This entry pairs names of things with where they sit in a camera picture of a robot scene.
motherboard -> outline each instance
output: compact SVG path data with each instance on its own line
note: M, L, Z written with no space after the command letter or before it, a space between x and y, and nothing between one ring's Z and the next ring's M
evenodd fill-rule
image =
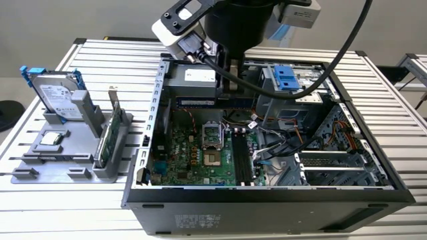
M243 157L247 166L251 166L251 155L257 149L255 132L247 132L244 146L233 145L233 132L220 125L212 124L199 128L175 126L171 134L169 154L165 160L153 162L151 183L163 186L236 186L235 151ZM252 179L255 186L264 186L264 173Z

wire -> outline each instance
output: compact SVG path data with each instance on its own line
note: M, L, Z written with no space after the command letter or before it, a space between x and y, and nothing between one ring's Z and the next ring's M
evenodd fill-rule
M398 91L400 91L415 79L416 79L416 76L410 81L407 81L407 83L399 88Z
M345 125L347 128L351 128L351 126L350 126L350 124L348 124L347 122L344 122L344 121L337 121L337 122L341 123L343 125ZM350 133L345 132L344 135L345 135L345 138L347 138L348 143L350 143L350 145L351 145L351 148L352 148L352 149L358 149L356 142L355 142L352 136L350 135Z
M229 81L232 81L233 83L236 83L237 85L240 85L241 87L252 90L255 93L269 97L272 99L280 99L280 100L289 100L289 99L300 99L304 96L307 96L319 86L320 84L324 82L324 80L327 79L327 77L329 76L329 74L332 73L336 65L339 64L355 38L356 35L359 33L359 30L362 28L362 25L366 21L368 12L370 12L370 8L371 8L371 4L372 4L372 0L366 0L364 1L364 6L359 15L359 19L354 25L354 28L351 30L351 33L348 35L348 38L336 54L336 57L333 58L332 62L329 63L328 67L325 68L321 76L319 77L319 79L312 83L312 85L305 88L305 90L295 93L295 94L287 94L287 95L281 95L277 93L272 93L267 90L264 90L263 88L255 86L253 84L251 84L249 82L244 81L243 79L240 79L239 77L236 77L233 74L231 74L229 72L227 72L208 57L207 53L204 51L200 51L200 53L197 54L197 58L199 60L205 63L205 65L208 65L217 73L219 75L221 75L225 79L228 79Z
M277 168L277 167L276 167L275 165L272 165L272 164L271 164L271 165L267 165L267 166L271 166L273 169L276 169L276 170L279 170L279 171L281 170L281 168Z
M196 121L195 121L195 117L192 115L192 113L189 111L187 111L187 109L180 108L179 110L184 111L185 113L188 113L189 117L191 117L191 122L192 122L192 131L196 133Z
M424 102L423 100L420 100L420 101L418 102L416 107L415 107L415 110L418 110L418 109L420 108L423 102Z
M253 163L256 164L257 162L261 162L261 161L267 161L275 157L288 157L288 156L292 156L296 152L301 151L304 148L308 147L309 144L312 144L313 141L319 141L320 143L320 147L319 149L323 150L323 146L324 146L324 141L323 141L323 138L319 137L319 136L313 136L311 139L307 140L307 142L304 142L301 145L299 145L295 149L292 149L291 151L288 152L281 152L283 150L280 150L279 152L271 154L269 157L267 157L265 159L257 159L253 161Z
M252 109L252 114L255 114L256 117L257 117L260 120L264 120L264 116L259 116L259 114L255 112L253 109ZM277 120L287 121L287 122L293 122L295 125L296 125L296 119L295 119L295 118L292 118L292 119L277 118Z
M299 131L299 127L297 127L297 126L295 126L295 133L296 133L296 135L297 135L300 144L303 144L303 138L301 138L301 135L300 135L300 131Z
M276 178L276 176L277 176L279 174L283 173L283 171L284 171L284 169L283 169L281 171L279 171L279 172L272 176L272 178L271 178L269 181L268 181L268 185L272 185L273 179Z
M281 139L281 141L284 141L281 144L284 144L284 143L287 142L287 137L283 136L283 135L281 135L279 132L276 132L275 130L265 129L265 128L260 127L260 126L257 126L257 128L259 128L260 130L263 130L264 132L267 132L267 133L276 134L276 135L279 136L279 138Z
M332 142L332 140L335 139L335 135L336 135L336 127L335 125L339 124L340 128L343 129L344 128L344 125L350 128L351 126L348 125L347 122L344 121L333 121L332 123L332 133L331 133L331 136L328 138L328 141L325 143L324 146L329 145L329 143ZM348 141L348 144L351 146L351 149L358 149L358 146L356 146L356 142L354 141L354 138L351 137L351 135L347 133L347 132L343 132L344 134L344 137L347 138L347 141Z
M223 123L223 122L220 122L220 125L221 125L221 131L220 131L220 134L221 134L221 136L220 136L220 139L221 139L221 146L224 147L224 135L225 135L225 129L227 129L227 126L225 126L225 124Z
M227 115L227 118L231 118L232 115L235 114L236 110L232 110L231 113Z
M233 124L233 125L240 125L240 126L245 126L248 125L248 123L251 121L232 121L229 118L227 118L225 116L221 117L221 119L224 120L224 122L227 122L228 124Z

hard drive label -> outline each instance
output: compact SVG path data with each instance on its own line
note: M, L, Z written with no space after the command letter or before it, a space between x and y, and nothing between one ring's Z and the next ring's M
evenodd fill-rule
M215 82L215 71L209 69L187 69L185 81Z
M72 93L68 88L59 85L40 85L40 89L56 114L68 120L80 120L81 114L76 104L72 103Z
M217 228L220 225L221 215L220 214L176 214L175 222L176 227L180 229L195 229L195 228Z

robotic arm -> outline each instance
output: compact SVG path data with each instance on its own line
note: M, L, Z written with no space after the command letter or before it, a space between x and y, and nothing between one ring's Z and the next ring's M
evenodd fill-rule
M191 13L185 6L199 1L200 8ZM244 52L263 41L271 18L279 23L311 28L320 6L315 0L179 0L152 25L152 31L175 59L184 57L192 63L205 63L216 71L216 98L229 99L248 88L275 99L297 99L321 84L339 63L366 19L372 0L366 0L359 20L336 58L317 81L297 94L276 95L241 80ZM205 16L204 29L200 18ZM215 61L205 50L207 36L217 43Z

black cable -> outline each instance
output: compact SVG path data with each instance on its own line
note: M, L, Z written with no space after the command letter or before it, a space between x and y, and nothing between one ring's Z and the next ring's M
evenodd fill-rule
M272 184L273 179L275 179L276 176L277 176L279 174L281 174L283 172L284 172L284 169L283 169L281 171L279 171L279 172L272 176L272 178L271 178L269 181L268 181L268 185Z
M366 0L364 2L364 6L362 9L362 13L359 16L359 19L354 25L354 28L351 30L351 33L348 35L348 38L345 40L345 43L343 44L336 57L333 58L332 62L329 63L327 69L324 70L321 76L319 77L319 79L312 83L312 85L303 91L295 93L295 94L288 94L288 95L281 95L281 94L276 94L272 93L267 90L264 90L263 88L255 86L253 84L251 84L249 82L244 81L243 79L240 79L239 77L236 77L235 75L232 75L229 72L227 72L208 57L207 53L204 51L200 51L196 55L199 60L205 63L205 65L208 65L225 79L228 79L229 81L232 81L233 83L236 83L237 85L240 85L241 87L252 90L255 93L264 95L265 97L269 97L272 99L280 99L280 100L288 100L288 99L300 99L304 96L307 96L319 86L320 84L324 82L324 80L327 79L327 77L329 76L329 74L332 73L336 65L339 64L355 38L356 35L359 33L360 27L363 25L363 22L366 21L367 15L368 15L368 11L371 8L371 4L372 4L372 0Z
M399 88L398 91L400 91L415 79L416 77L414 77L410 81L407 81L407 83Z
M419 103L416 104L415 110L418 110L420 108L423 102L424 102L423 100L419 101Z
M232 110L231 113L227 115L227 118L231 119L232 115L235 114L236 110Z
M264 164L265 166L271 166L273 169L281 171L281 168L277 168L275 165Z
M273 145L277 145L279 143L281 143L283 142L283 140L280 139L280 140L276 140L276 141L272 141L271 143L268 143L267 145L265 145L265 148L269 148L269 147L272 147Z
M312 144L313 141L319 141L320 143L320 150L323 150L323 147L324 146L324 140L321 137L319 136L313 136L311 139L308 139L301 145L299 145L296 148L293 148L291 151L287 151L287 152L283 152L284 149L287 149L287 147L284 149L281 149L279 152L271 154L269 157L267 157L265 159L257 159L253 161L253 163L256 164L257 162L260 161L267 161L275 157L288 157L288 156L292 156L296 152L304 150L309 144Z

